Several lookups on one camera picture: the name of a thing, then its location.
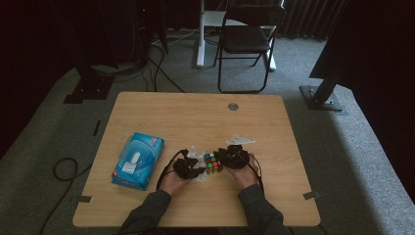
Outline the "multicoloured puzzle cube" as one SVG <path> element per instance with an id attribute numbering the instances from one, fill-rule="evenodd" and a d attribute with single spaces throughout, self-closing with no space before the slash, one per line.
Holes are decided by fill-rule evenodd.
<path id="1" fill-rule="evenodd" d="M 214 153 L 204 154 L 208 174 L 215 174 L 223 170 L 223 165 Z"/>

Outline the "black stand with grey base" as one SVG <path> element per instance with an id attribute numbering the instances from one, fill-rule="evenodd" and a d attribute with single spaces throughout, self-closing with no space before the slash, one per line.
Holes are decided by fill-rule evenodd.
<path id="1" fill-rule="evenodd" d="M 300 86 L 300 93 L 307 107 L 313 111 L 327 111 L 344 115 L 346 109 L 339 103 L 334 94 L 334 89 L 339 80 L 340 78 L 335 75 L 332 78 L 324 79 L 318 86 Z"/>

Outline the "white wet wipe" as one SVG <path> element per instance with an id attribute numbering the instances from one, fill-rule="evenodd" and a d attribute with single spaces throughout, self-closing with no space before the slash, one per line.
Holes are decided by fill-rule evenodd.
<path id="1" fill-rule="evenodd" d="M 208 179 L 208 173 L 206 170 L 204 170 L 202 173 L 198 174 L 195 178 L 191 180 L 192 183 L 197 182 L 206 182 Z"/>

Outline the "person's right hand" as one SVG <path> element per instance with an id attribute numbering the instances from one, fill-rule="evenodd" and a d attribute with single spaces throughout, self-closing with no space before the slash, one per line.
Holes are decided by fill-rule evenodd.
<path id="1" fill-rule="evenodd" d="M 257 185 L 258 166 L 255 164 L 253 156 L 250 156 L 249 163 L 241 169 L 227 168 L 241 189 Z"/>

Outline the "black stand with square base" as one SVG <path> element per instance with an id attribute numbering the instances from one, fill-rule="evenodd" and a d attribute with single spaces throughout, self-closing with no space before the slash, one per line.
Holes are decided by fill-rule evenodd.
<path id="1" fill-rule="evenodd" d="M 89 65 L 76 66 L 80 80 L 65 100 L 65 104 L 81 104 L 84 100 L 106 100 L 114 77 L 98 74 Z"/>

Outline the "black folding chair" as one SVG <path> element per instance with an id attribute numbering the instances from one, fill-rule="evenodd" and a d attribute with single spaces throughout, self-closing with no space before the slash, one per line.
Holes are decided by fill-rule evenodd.
<path id="1" fill-rule="evenodd" d="M 214 66 L 218 66 L 217 88 L 224 94 L 257 94 L 267 84 L 274 52 L 275 37 L 286 18 L 281 5 L 240 5 L 229 8 L 223 17 L 217 42 Z M 254 90 L 224 90 L 222 64 L 224 60 L 252 60 L 253 67 L 261 57 L 269 55 L 265 63 L 262 86 Z"/>

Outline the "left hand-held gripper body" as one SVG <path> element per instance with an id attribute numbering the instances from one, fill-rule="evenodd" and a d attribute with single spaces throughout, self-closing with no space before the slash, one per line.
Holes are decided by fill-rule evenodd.
<path id="1" fill-rule="evenodd" d="M 173 157 L 173 169 L 182 179 L 194 179 L 207 170 L 204 156 L 194 147 L 178 151 Z"/>

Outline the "person's left hand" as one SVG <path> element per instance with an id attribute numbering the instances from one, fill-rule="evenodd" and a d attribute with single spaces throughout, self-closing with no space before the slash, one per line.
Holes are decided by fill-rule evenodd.
<path id="1" fill-rule="evenodd" d="M 170 167 L 167 170 L 167 173 L 163 176 L 159 189 L 173 197 L 190 182 L 190 179 L 183 179 L 179 177 L 173 168 Z"/>

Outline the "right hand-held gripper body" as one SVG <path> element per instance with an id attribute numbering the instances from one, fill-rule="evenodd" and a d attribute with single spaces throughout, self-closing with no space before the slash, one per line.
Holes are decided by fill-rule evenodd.
<path id="1" fill-rule="evenodd" d="M 222 163 L 233 169 L 242 169 L 250 162 L 250 154 L 243 148 L 244 144 L 252 144 L 255 140 L 248 137 L 236 135 L 226 141 L 228 144 L 224 150 Z"/>

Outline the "blue wet wipes pack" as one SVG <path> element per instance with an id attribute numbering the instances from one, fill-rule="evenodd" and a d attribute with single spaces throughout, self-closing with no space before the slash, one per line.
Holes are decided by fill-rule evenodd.
<path id="1" fill-rule="evenodd" d="M 133 133 L 119 154 L 112 183 L 145 191 L 162 151 L 162 138 Z"/>

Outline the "dark curtain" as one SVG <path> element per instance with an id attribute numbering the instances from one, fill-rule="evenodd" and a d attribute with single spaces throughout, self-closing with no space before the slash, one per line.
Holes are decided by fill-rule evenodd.
<path id="1" fill-rule="evenodd" d="M 280 33 L 288 38 L 326 40 L 348 0 L 282 0 L 287 17 Z"/>

